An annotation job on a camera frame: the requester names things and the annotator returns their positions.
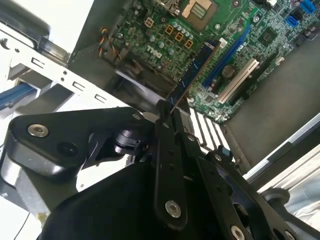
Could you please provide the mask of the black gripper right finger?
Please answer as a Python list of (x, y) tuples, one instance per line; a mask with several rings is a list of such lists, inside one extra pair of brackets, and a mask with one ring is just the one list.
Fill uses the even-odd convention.
[(197, 139), (184, 131), (178, 109), (171, 111), (182, 155), (196, 186), (202, 187), (217, 221), (219, 240), (308, 240), (310, 226), (289, 213), (288, 190), (257, 193), (232, 166), (223, 148), (203, 154)]

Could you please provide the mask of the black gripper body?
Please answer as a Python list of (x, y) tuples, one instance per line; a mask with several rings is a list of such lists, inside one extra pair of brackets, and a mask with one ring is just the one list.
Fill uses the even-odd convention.
[(220, 230), (202, 189), (185, 180), (188, 222), (165, 227), (154, 213), (154, 171), (128, 166), (62, 202), (48, 217), (41, 240), (218, 240)]

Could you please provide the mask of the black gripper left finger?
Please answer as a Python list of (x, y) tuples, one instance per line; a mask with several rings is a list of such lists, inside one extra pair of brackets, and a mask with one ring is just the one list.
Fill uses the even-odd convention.
[(27, 210), (50, 214), (65, 200), (135, 164), (154, 171), (153, 209), (171, 230), (188, 223), (183, 149), (164, 101), (156, 115), (132, 107), (15, 117), (4, 141), (4, 181)]

